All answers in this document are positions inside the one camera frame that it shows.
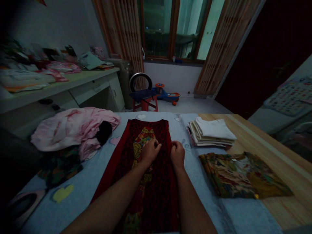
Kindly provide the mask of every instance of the window sill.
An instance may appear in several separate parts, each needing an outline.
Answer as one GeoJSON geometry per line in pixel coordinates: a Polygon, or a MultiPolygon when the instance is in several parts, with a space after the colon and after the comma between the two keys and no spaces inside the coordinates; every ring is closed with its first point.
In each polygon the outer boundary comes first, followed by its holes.
{"type": "Polygon", "coordinates": [[[175,63],[173,61],[159,61],[159,60],[150,60],[150,59],[145,59],[143,60],[144,63],[158,63],[158,64],[170,64],[170,65],[177,65],[177,66],[188,66],[188,67],[203,67],[203,64],[198,64],[198,63],[175,63]]]}

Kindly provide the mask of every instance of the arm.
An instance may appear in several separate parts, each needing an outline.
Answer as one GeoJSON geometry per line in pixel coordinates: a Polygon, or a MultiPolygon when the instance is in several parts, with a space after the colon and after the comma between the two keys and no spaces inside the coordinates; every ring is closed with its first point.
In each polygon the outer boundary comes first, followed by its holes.
{"type": "Polygon", "coordinates": [[[182,233],[217,233],[184,169],[185,150],[178,141],[172,142],[171,161],[178,182],[182,233]]]}
{"type": "Polygon", "coordinates": [[[98,197],[62,233],[111,233],[161,146],[156,139],[146,142],[142,149],[142,161],[98,197]]]}

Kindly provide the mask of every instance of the floor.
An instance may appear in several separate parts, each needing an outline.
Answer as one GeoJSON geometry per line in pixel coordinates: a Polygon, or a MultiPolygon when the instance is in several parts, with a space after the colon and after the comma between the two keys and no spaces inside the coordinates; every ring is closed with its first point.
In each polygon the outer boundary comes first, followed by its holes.
{"type": "Polygon", "coordinates": [[[159,112],[172,112],[172,113],[196,113],[196,114],[232,114],[231,111],[216,102],[211,98],[180,98],[173,106],[171,102],[158,100],[159,112]]]}

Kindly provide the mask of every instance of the toy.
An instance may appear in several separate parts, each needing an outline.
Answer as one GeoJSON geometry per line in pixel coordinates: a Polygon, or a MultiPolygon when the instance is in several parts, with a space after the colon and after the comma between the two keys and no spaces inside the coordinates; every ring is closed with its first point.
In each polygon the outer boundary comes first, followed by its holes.
{"type": "Polygon", "coordinates": [[[179,93],[166,93],[163,89],[165,85],[163,84],[155,84],[155,88],[152,88],[153,91],[156,92],[157,99],[169,99],[172,100],[172,105],[176,105],[176,102],[179,100],[181,94],[179,93]]]}

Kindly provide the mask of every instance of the black cloth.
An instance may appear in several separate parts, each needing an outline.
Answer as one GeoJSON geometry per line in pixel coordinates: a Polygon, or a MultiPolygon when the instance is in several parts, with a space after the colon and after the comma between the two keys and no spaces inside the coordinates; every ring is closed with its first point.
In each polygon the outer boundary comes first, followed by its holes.
{"type": "Polygon", "coordinates": [[[132,97],[136,102],[141,102],[141,100],[144,100],[145,98],[153,97],[156,95],[156,92],[149,89],[143,89],[140,91],[136,91],[129,94],[130,97],[132,97]]]}
{"type": "Polygon", "coordinates": [[[102,146],[107,142],[113,130],[112,130],[111,124],[107,121],[103,121],[98,127],[98,129],[99,130],[95,134],[95,137],[97,138],[100,145],[102,146]]]}

